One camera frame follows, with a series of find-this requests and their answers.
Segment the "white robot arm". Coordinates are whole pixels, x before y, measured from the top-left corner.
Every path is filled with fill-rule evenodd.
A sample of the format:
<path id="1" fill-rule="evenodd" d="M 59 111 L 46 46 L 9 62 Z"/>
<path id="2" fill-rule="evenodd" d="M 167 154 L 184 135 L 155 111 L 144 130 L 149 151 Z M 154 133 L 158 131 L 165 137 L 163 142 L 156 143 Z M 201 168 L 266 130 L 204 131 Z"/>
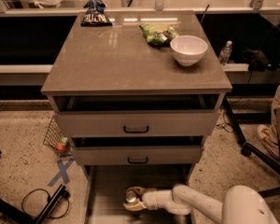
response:
<path id="1" fill-rule="evenodd" d="M 186 216 L 196 209 L 215 224 L 279 224 L 265 200 L 247 186 L 230 188 L 222 202 L 181 184 L 171 189 L 130 187 L 125 199 L 131 212 L 165 209 Z"/>

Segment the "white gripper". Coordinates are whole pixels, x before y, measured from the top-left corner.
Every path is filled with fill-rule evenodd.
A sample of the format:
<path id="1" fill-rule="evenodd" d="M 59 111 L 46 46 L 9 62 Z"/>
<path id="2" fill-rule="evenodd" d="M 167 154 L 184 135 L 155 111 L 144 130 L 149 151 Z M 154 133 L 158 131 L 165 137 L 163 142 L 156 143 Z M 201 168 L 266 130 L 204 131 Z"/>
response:
<path id="1" fill-rule="evenodd" d="M 123 206 L 126 210 L 131 212 L 141 211 L 144 209 L 157 210 L 158 205 L 158 190 L 155 188 L 143 188 L 143 187 L 130 187 L 126 190 L 126 193 L 133 191 L 136 194 L 142 194 L 142 202 L 125 203 Z"/>

